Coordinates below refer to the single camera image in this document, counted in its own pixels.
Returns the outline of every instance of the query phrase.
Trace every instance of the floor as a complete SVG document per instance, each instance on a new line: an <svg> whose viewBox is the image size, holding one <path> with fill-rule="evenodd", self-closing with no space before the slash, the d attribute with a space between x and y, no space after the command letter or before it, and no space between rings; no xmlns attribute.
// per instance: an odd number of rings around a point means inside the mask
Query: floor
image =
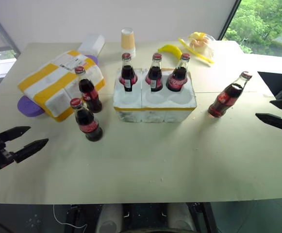
<svg viewBox="0 0 282 233"><path fill-rule="evenodd" d="M212 202L219 233L282 233L282 199Z"/></svg>

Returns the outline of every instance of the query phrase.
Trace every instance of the table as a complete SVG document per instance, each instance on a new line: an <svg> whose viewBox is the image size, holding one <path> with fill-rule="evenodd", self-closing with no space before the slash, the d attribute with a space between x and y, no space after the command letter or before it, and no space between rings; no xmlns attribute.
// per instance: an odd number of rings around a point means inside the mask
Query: table
<svg viewBox="0 0 282 233"><path fill-rule="evenodd" d="M133 65L149 67L152 54L166 43L136 44ZM70 116L55 122L47 115L28 118L17 110L17 84L45 62L78 43L32 43L0 84L0 132L14 126L31 129L9 142L17 151L49 138L46 146L20 164L0 170L0 203L71 204L129 202L205 202L282 198L282 131L254 114L282 111L254 71L236 105L220 119L207 115L218 93L241 71L243 53L235 42L218 42L216 63L191 59L189 70L198 106L182 123L125 123L113 109L120 43L106 43L99 55L106 86L99 92L104 130L89 142ZM163 54L162 66L175 58Z"/></svg>

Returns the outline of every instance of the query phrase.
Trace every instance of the soda bottle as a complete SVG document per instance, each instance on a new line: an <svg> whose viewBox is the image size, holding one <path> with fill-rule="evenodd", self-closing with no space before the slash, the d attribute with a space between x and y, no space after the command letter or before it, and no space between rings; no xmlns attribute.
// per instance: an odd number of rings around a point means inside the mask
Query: soda bottle
<svg viewBox="0 0 282 233"><path fill-rule="evenodd" d="M74 109L76 122L82 132L85 133L89 141L98 141L102 138L103 131L98 121L94 118L93 113L83 106L80 98L73 98L70 101L71 107Z"/></svg>
<svg viewBox="0 0 282 233"><path fill-rule="evenodd" d="M161 69L160 69L160 63L161 63L161 54L155 53L152 56L152 63L149 69L149 73L146 76L145 81L150 85L151 91L160 91L163 87L161 77Z"/></svg>
<svg viewBox="0 0 282 233"><path fill-rule="evenodd" d="M183 53L181 59L174 69L173 73L168 77L166 86L170 91L180 91L187 82L187 66L190 59L188 53Z"/></svg>
<svg viewBox="0 0 282 233"><path fill-rule="evenodd" d="M132 91L132 86L137 81L137 76L131 65L131 55L129 53L122 54L122 70L119 81L124 85L125 91Z"/></svg>
<svg viewBox="0 0 282 233"><path fill-rule="evenodd" d="M247 71L241 73L239 78L227 86L210 105L208 112L214 117L221 117L237 101L248 80L252 78Z"/></svg>
<svg viewBox="0 0 282 233"><path fill-rule="evenodd" d="M93 83L88 79L84 67L76 67L75 73L78 76L79 90L87 107L93 113L100 112L102 110L102 103L99 100L98 92L94 88Z"/></svg>

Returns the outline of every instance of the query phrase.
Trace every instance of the plastic bag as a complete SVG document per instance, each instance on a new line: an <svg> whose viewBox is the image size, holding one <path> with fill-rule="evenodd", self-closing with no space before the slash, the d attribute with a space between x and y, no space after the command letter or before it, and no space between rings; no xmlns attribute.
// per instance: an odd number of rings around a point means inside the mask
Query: plastic bag
<svg viewBox="0 0 282 233"><path fill-rule="evenodd" d="M193 55L197 56L201 61L211 65L214 63L214 45L215 39L206 34L194 32L187 38L179 38L178 41Z"/></svg>

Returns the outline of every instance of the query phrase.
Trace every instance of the banana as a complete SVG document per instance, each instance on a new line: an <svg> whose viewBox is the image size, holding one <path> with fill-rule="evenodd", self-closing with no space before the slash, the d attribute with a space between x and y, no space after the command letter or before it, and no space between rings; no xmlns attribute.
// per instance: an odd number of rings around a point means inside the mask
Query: banana
<svg viewBox="0 0 282 233"><path fill-rule="evenodd" d="M175 45L165 45L162 48L158 49L158 52L170 52L174 56L176 56L178 60L180 60L182 55L182 51Z"/></svg>

